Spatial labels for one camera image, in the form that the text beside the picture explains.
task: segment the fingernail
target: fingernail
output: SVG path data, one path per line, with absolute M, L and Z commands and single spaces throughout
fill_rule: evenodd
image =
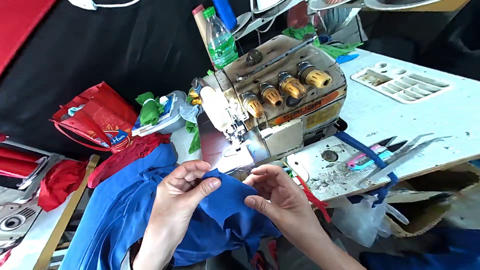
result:
M 255 200 L 253 198 L 246 197 L 245 198 L 245 204 L 254 206 L 255 205 Z
M 220 186 L 220 180 L 215 178 L 215 179 L 212 179 L 210 180 L 210 183 L 208 183 L 208 185 L 211 187 L 211 188 L 217 188 Z

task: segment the shopping bag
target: shopping bag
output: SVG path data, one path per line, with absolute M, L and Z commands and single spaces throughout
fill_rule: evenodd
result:
M 102 82 L 79 94 L 66 105 L 60 106 L 60 110 L 53 114 L 51 121 L 60 132 L 83 146 L 116 153 L 132 143 L 132 127 L 137 116 L 138 113 L 132 105 Z M 80 142 L 63 129 L 99 146 Z

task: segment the green bottle cap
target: green bottle cap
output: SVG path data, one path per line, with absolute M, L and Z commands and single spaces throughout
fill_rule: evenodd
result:
M 214 7 L 209 7 L 206 10 L 204 10 L 204 18 L 208 19 L 215 15 L 215 8 Z

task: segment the green fabric scrap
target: green fabric scrap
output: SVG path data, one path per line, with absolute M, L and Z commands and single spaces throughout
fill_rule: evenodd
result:
M 349 44 L 336 43 L 334 45 L 319 44 L 317 47 L 324 50 L 333 59 L 336 59 L 340 55 L 347 55 L 353 52 L 358 46 L 362 44 L 363 43 L 349 43 Z
M 312 24 L 308 24 L 304 28 L 294 29 L 293 27 L 289 27 L 282 31 L 282 34 L 293 37 L 298 40 L 302 40 L 303 36 L 307 33 L 315 33 L 315 28 Z M 350 43 L 350 44 L 333 44 L 333 45 L 324 45 L 320 44 L 318 38 L 313 42 L 313 44 L 323 51 L 325 51 L 328 55 L 330 55 L 333 59 L 336 59 L 340 55 L 347 55 L 350 52 L 354 51 L 358 46 L 362 45 L 363 43 Z
M 152 92 L 146 92 L 139 95 L 135 100 L 142 106 L 142 110 L 140 111 L 140 126 L 157 124 L 159 115 L 164 112 L 165 108 L 165 106 L 158 102 L 159 97 L 155 98 Z
M 198 125 L 187 121 L 185 124 L 185 129 L 187 129 L 188 133 L 194 133 L 193 140 L 190 143 L 190 148 L 188 149 L 188 153 L 192 154 L 193 152 L 200 149 L 200 135 L 198 134 Z

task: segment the scissors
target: scissors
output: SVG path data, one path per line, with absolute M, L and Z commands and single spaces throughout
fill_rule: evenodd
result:
M 385 159 L 389 158 L 390 156 L 392 156 L 395 151 L 399 150 L 400 148 L 402 148 L 407 143 L 407 141 L 401 141 L 401 142 L 396 143 L 394 145 L 390 145 L 390 143 L 395 139 L 396 139 L 396 136 L 385 139 L 383 141 L 380 141 L 380 142 L 374 144 L 373 146 L 370 147 L 370 149 L 372 151 L 377 151 L 381 148 L 385 148 L 385 151 L 381 152 L 378 155 L 379 158 L 381 158 L 382 160 L 385 160 Z M 361 165 L 357 164 L 358 160 L 365 157 L 365 156 L 366 155 L 364 153 L 361 153 L 358 156 L 354 157 L 352 160 L 347 162 L 347 168 L 349 168 L 350 170 L 353 170 L 353 171 L 360 171 L 360 170 L 363 170 L 363 169 L 367 168 L 368 166 L 372 165 L 374 163 L 373 160 L 369 160 L 369 161 L 367 161 L 367 162 L 365 162 Z

